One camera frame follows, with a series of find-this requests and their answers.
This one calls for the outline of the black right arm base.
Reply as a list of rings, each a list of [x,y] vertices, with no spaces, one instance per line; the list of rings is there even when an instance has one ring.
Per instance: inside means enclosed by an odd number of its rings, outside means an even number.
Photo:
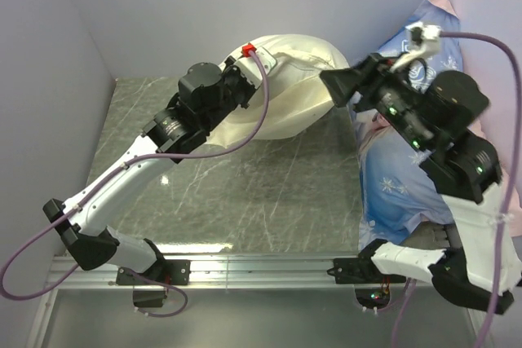
[[[404,276],[384,275],[369,260],[362,258],[335,258],[326,273],[336,284],[353,285],[356,303],[362,311],[372,311],[376,315],[397,306],[411,283],[411,279]],[[392,284],[402,283],[400,296],[393,298]]]

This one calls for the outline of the cream white pillowcase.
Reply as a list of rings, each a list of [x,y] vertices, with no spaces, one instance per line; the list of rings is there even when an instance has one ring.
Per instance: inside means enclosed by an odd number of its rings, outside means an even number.
[[[242,47],[252,44],[268,75],[268,112],[254,140],[294,137],[323,117],[333,106],[325,84],[324,70],[344,69],[349,63],[330,42],[302,34],[275,34],[241,44],[229,56],[238,59]],[[230,148],[254,129],[263,109],[263,87],[259,87],[247,109],[237,108],[210,132],[206,144]]]

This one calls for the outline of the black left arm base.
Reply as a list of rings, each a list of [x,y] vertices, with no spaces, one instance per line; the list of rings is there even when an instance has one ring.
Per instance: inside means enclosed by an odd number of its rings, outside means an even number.
[[[191,262],[188,259],[166,259],[141,274],[120,267],[115,284],[118,287],[132,287],[132,300],[139,310],[160,309],[173,291],[171,286],[179,288],[188,285],[190,271]]]

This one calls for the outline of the aluminium mounting rail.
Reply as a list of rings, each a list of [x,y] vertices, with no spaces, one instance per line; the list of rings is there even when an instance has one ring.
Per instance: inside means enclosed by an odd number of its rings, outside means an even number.
[[[327,274],[329,253],[193,254],[168,317],[132,310],[111,266],[79,271],[40,302],[30,347],[469,347],[484,316],[418,284],[406,307],[363,311]]]

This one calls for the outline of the blue Elsa print pillow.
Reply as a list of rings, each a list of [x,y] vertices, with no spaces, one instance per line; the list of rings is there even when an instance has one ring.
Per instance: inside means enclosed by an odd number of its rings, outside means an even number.
[[[459,18],[449,0],[424,0],[406,25],[419,20],[439,25],[443,30],[460,30]],[[395,57],[406,51],[409,51],[409,40],[405,27],[378,48],[383,57]],[[440,52],[426,62],[426,69],[416,63],[409,71],[411,86],[421,92],[429,87],[437,73],[450,69],[462,71],[458,40],[445,39]],[[428,152],[413,149],[375,110],[354,112],[352,105],[356,101],[354,96],[348,110],[358,146],[363,203],[358,249],[362,250],[375,239],[401,244],[423,223],[452,224],[449,207],[418,167]],[[516,190],[509,212],[512,218],[505,231],[512,237],[521,236],[521,204]]]

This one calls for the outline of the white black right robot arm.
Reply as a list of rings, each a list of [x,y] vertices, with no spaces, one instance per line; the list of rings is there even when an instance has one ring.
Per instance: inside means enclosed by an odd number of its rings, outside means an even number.
[[[340,284],[378,283],[404,277],[430,283],[448,302],[504,314],[521,283],[521,262],[499,235],[502,171],[494,146],[470,131],[489,105],[465,73],[439,73],[425,91],[414,89],[396,59],[372,54],[353,68],[320,74],[336,106],[353,95],[355,110],[381,114],[407,147],[424,154],[419,169],[448,207],[460,248],[413,249],[377,238],[353,262],[334,261]]]

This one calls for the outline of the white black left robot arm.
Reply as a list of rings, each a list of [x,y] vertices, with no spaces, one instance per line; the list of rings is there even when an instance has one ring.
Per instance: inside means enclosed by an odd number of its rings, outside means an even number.
[[[64,202],[50,200],[46,216],[69,254],[84,270],[104,264],[131,269],[145,284],[164,275],[164,257],[147,239],[137,240],[109,226],[131,197],[194,150],[236,108],[247,108],[259,88],[269,97],[269,66],[251,53],[227,58],[225,67],[194,64],[178,81],[178,91],[143,128],[128,150],[90,186]]]

